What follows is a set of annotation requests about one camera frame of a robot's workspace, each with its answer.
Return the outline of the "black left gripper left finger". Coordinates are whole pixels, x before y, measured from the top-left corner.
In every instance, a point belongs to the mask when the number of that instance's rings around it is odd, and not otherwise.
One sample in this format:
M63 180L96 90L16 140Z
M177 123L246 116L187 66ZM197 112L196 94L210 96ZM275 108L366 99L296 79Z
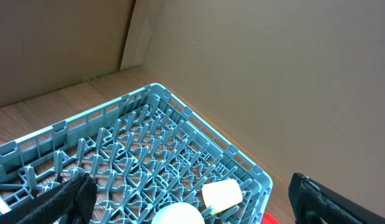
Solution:
M0 216L0 224L88 224L97 200L97 184L87 173Z

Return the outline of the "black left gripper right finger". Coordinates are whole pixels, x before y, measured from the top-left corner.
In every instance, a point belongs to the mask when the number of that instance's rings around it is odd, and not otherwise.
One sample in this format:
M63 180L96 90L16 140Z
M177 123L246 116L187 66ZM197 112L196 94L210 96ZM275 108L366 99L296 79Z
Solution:
M294 173L288 196L296 224L385 224L385 218L319 184Z

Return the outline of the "yellow plastic cup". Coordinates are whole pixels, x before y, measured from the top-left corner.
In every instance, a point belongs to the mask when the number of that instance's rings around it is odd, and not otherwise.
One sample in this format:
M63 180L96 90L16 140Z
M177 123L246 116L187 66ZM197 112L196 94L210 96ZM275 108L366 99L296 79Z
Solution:
M202 197L206 207L211 207L211 215L231 208L243 200L242 191L235 179L227 179L202 186Z

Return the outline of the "light green bowl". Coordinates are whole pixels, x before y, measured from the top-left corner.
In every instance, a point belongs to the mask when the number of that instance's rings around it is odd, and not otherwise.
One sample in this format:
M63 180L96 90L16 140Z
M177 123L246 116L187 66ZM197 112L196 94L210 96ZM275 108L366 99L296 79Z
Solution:
M205 224L198 209L189 203L177 202L161 208L151 224Z

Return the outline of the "grey dishwasher rack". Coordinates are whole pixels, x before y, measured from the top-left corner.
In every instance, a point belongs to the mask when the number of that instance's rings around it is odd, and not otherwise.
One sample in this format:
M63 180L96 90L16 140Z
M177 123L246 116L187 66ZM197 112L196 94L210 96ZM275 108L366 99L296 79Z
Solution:
M259 224L270 176L158 83L0 146L0 215L87 173L97 183L92 223L150 223L187 202L206 223ZM202 186L235 179L241 203L216 215Z

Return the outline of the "red plastic tray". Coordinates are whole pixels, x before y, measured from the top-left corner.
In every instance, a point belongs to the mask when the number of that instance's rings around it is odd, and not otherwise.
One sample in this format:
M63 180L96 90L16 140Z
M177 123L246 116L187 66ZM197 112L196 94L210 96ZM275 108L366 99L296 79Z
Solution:
M280 222L269 212L265 212L263 214L261 224L280 224Z

